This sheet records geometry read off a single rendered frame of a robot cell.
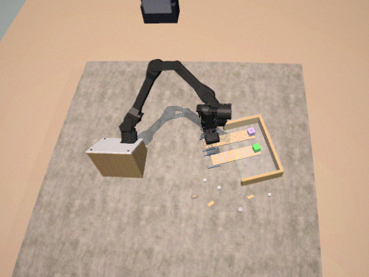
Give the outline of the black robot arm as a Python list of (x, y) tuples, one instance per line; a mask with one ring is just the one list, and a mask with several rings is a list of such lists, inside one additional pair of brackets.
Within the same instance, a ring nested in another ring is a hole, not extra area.
[(121, 130), (121, 143), (134, 144), (137, 140), (137, 131), (135, 126), (141, 121), (144, 113), (141, 109), (154, 83), (154, 80), (162, 73), (162, 71), (174, 70), (180, 75), (197, 93), (201, 101), (205, 104), (198, 104), (196, 112), (201, 112), (201, 117), (205, 121), (210, 121), (214, 117), (214, 129), (217, 126), (225, 126), (231, 120), (231, 103), (220, 104), (216, 98), (213, 89), (203, 84), (192, 75), (180, 61), (162, 61), (160, 59), (151, 60), (147, 65), (146, 77), (135, 99), (134, 104), (123, 118), (122, 124), (119, 126)]

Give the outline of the orange strip with purple zigzag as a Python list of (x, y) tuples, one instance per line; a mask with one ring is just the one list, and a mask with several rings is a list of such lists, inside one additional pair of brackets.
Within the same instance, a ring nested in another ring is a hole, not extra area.
[(221, 146), (221, 145), (228, 145), (228, 144), (230, 144), (230, 142), (229, 142), (229, 140), (228, 140), (228, 136), (227, 136), (227, 134), (225, 134), (225, 135), (220, 135), (220, 136), (219, 136), (219, 138), (220, 138), (220, 142), (218, 142), (218, 143), (214, 143), (214, 144), (210, 144), (210, 145), (207, 145), (207, 144), (206, 144), (206, 140), (205, 140), (205, 139), (203, 139), (203, 142), (204, 142), (204, 145), (205, 145), (205, 149), (207, 149), (207, 148), (214, 148), (214, 147), (217, 147), (217, 146)]

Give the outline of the tan u-shaped low wall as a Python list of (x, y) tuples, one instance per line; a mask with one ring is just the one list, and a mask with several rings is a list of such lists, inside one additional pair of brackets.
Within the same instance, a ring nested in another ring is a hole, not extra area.
[(241, 186), (283, 175), (284, 168), (261, 113), (228, 120), (223, 130), (240, 172)]

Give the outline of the peach speckled strip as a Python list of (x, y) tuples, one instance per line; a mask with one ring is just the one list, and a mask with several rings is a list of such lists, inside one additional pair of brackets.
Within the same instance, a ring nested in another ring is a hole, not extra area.
[(231, 161), (235, 161), (233, 151), (226, 151), (226, 152), (222, 152), (219, 154), (213, 154), (213, 155), (210, 155), (210, 157), (212, 159), (213, 166), (222, 164), (222, 163), (228, 163)]

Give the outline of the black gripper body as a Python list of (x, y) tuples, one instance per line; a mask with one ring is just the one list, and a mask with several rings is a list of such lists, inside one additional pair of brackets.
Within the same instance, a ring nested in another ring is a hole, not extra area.
[[(201, 119), (202, 119), (202, 117), (201, 117)], [(213, 128), (215, 121), (216, 121), (215, 117), (210, 121), (205, 121), (203, 119), (201, 120), (203, 129), (205, 129), (206, 133), (207, 133), (204, 136), (207, 145), (220, 142), (219, 134), (217, 132), (215, 132), (216, 129)]]

